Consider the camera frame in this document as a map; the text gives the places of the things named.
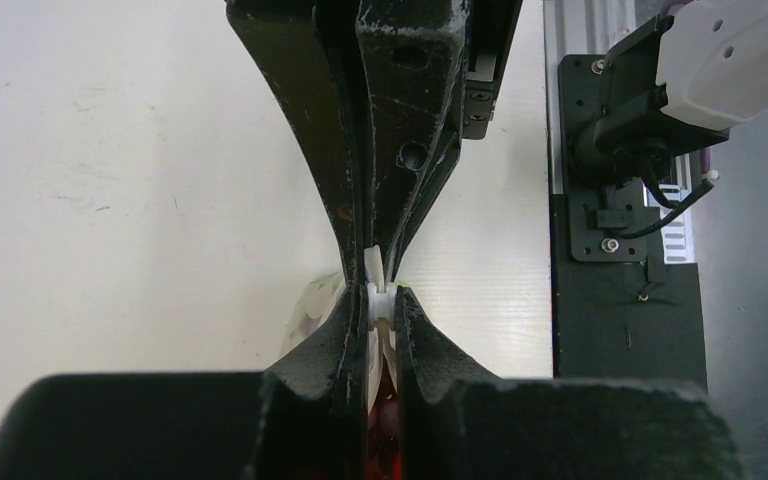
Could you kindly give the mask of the clear zip top bag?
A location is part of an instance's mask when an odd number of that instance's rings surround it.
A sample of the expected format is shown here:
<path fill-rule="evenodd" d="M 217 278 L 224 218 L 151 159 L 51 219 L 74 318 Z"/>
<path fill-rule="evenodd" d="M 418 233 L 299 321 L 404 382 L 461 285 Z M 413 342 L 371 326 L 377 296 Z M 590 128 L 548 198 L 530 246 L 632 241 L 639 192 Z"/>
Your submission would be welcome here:
<path fill-rule="evenodd" d="M 397 285 L 388 280 L 379 246 L 364 250 L 367 313 L 362 332 L 367 335 L 367 479 L 401 479 L 400 423 L 397 374 L 390 364 L 396 358 L 394 331 Z M 324 275 L 309 283 L 294 307 L 285 332 L 281 353 L 287 354 L 318 330 L 336 309 L 346 290 L 340 272 Z"/>

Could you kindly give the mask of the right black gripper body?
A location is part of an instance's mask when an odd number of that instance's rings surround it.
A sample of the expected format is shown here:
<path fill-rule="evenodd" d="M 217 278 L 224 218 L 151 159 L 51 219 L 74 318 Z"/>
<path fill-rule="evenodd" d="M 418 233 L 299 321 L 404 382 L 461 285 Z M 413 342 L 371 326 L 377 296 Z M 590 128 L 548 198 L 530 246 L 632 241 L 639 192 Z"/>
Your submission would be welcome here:
<path fill-rule="evenodd" d="M 472 1 L 463 137 L 481 140 L 494 117 L 522 0 Z"/>

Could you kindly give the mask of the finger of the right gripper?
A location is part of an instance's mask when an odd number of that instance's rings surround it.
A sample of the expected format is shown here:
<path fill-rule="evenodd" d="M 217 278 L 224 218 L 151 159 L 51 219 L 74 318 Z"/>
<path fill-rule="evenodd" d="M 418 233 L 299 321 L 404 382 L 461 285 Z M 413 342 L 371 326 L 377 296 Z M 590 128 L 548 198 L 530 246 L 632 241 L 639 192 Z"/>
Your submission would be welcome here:
<path fill-rule="evenodd" d="M 458 162 L 468 1 L 363 1 L 356 36 L 371 114 L 371 242 L 395 279 Z"/>
<path fill-rule="evenodd" d="M 315 182 L 348 282 L 360 228 L 354 114 L 346 88 L 354 1 L 230 1 L 228 22 L 278 102 Z"/>

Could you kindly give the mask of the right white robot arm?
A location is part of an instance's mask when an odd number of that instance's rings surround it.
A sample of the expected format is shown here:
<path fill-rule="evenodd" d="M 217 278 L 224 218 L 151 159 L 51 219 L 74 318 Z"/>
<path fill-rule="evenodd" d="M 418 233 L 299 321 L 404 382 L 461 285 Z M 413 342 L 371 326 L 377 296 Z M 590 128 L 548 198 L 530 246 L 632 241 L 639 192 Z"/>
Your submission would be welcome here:
<path fill-rule="evenodd" d="M 302 150 L 351 283 L 389 282 L 484 136 L 517 1 L 230 1 Z M 573 131 L 594 186 L 647 182 L 768 108 L 768 1 L 692 1 L 609 49 Z"/>

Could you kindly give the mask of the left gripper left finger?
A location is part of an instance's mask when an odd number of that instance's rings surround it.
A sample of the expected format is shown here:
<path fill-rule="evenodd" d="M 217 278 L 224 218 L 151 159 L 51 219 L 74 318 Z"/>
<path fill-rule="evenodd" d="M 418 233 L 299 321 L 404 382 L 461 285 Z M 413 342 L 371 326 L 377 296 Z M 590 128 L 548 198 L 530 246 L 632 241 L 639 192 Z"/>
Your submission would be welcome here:
<path fill-rule="evenodd" d="M 264 477 L 361 479 L 366 304 L 347 288 L 328 320 L 264 373 Z"/>

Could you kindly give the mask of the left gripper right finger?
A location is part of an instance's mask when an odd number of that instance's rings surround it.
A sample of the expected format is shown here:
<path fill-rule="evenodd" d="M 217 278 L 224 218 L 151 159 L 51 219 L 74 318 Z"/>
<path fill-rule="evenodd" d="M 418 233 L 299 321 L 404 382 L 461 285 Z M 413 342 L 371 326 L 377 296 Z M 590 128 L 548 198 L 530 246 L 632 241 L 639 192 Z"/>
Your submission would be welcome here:
<path fill-rule="evenodd" d="M 409 287 L 395 296 L 394 322 L 404 479 L 457 479 L 467 433 L 464 392 L 499 377 L 431 322 Z"/>

